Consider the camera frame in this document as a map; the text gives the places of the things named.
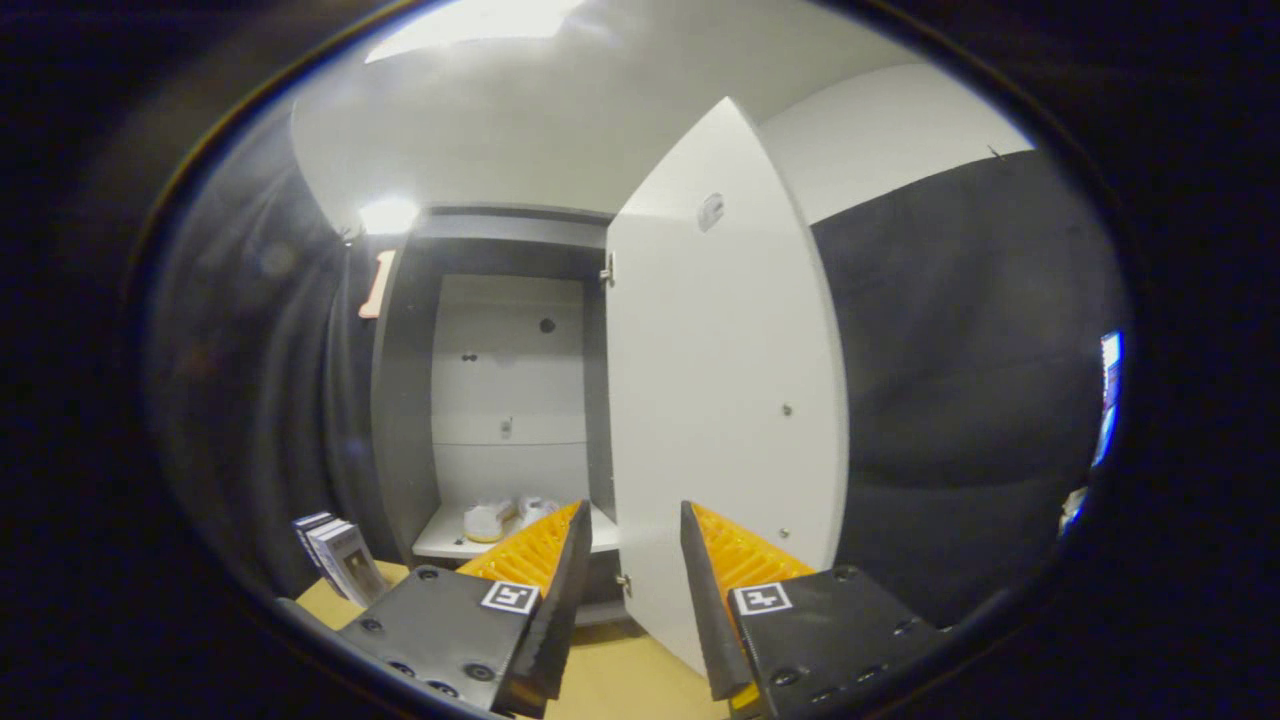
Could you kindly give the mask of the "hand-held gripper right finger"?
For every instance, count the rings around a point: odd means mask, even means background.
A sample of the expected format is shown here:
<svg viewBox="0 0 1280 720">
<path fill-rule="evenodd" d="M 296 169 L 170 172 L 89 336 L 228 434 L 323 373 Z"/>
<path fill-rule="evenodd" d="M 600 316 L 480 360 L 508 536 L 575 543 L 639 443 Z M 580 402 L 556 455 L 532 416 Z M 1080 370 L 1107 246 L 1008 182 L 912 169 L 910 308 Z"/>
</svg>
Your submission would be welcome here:
<svg viewBox="0 0 1280 720">
<path fill-rule="evenodd" d="M 733 719 L 864 719 L 948 635 L 852 565 L 815 570 L 700 503 L 680 541 L 707 680 Z"/>
</svg>

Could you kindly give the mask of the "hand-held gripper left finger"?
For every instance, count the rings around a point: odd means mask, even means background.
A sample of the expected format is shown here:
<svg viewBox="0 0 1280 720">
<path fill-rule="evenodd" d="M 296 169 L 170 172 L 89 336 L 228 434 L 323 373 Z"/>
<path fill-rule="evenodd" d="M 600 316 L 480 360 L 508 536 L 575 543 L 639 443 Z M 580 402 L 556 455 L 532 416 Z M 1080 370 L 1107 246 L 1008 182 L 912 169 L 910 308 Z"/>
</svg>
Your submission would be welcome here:
<svg viewBox="0 0 1280 720">
<path fill-rule="evenodd" d="M 591 547 L 590 505 L 571 503 L 456 569 L 415 568 L 342 643 L 428 697 L 540 719 L 561 693 Z"/>
</svg>

